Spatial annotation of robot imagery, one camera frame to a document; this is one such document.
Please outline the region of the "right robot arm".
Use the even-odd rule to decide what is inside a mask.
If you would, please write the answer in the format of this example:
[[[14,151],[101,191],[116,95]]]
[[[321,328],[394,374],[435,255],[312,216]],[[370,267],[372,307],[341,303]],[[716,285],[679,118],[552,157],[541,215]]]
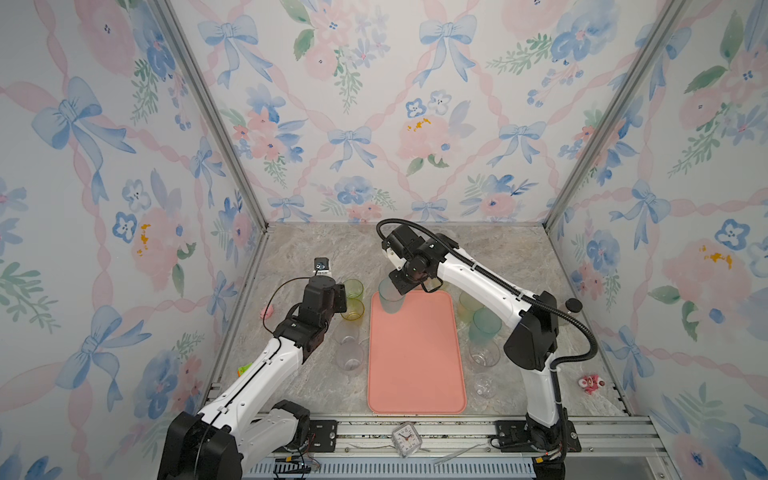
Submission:
[[[564,452],[569,433],[556,360],[560,312],[547,293],[516,286],[477,262],[444,234],[417,223],[390,218],[376,225],[382,250],[394,269],[388,278],[397,292],[427,289],[427,283],[446,281],[497,316],[510,329],[503,350],[522,372],[527,394],[528,443],[542,452]]]

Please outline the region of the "clear textured cup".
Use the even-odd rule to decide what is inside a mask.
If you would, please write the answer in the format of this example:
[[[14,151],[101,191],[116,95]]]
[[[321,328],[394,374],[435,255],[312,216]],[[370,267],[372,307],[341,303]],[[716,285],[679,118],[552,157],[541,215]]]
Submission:
[[[478,369],[492,368],[501,358],[501,350],[494,341],[470,342],[467,352],[470,365]]]

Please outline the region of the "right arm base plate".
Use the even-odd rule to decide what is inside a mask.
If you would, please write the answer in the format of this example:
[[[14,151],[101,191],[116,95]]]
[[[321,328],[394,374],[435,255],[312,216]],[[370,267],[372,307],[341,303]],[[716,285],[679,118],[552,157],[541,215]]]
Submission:
[[[552,428],[531,427],[526,420],[497,420],[493,425],[495,434],[491,444],[505,453],[557,453],[563,440],[566,440],[569,453],[582,451],[579,435],[570,420],[565,428],[561,422]]]

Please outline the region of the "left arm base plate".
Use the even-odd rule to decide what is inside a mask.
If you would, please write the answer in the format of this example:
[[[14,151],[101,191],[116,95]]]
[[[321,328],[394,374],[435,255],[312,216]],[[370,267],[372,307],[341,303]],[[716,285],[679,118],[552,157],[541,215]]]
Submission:
[[[333,453],[338,436],[337,420],[300,420],[293,438],[281,447],[282,451],[296,453]]]

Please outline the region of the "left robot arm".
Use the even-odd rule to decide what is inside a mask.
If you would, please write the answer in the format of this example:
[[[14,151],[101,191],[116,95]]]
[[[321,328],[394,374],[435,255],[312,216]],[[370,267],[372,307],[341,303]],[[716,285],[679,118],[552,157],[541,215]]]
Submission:
[[[278,449],[302,449],[308,409],[283,400],[263,418],[256,415],[322,344],[334,315],[347,311],[343,284],[325,275],[305,280],[302,301],[291,307],[248,370],[199,412],[182,412],[171,422],[159,479],[241,479]]]

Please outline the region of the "yellow-green textured cup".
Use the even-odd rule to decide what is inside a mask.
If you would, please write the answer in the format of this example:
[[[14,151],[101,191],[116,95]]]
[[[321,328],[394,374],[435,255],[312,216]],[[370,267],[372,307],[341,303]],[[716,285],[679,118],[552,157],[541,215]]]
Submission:
[[[484,305],[466,292],[459,295],[456,306],[458,319],[466,324],[473,321],[474,314],[484,308]]]

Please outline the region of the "tall teal textured cup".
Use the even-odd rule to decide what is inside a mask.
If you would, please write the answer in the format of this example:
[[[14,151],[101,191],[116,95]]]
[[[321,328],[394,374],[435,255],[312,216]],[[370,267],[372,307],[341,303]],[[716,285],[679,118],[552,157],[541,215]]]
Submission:
[[[386,313],[396,314],[401,310],[405,296],[397,290],[389,277],[385,277],[380,282],[378,294],[381,306]]]

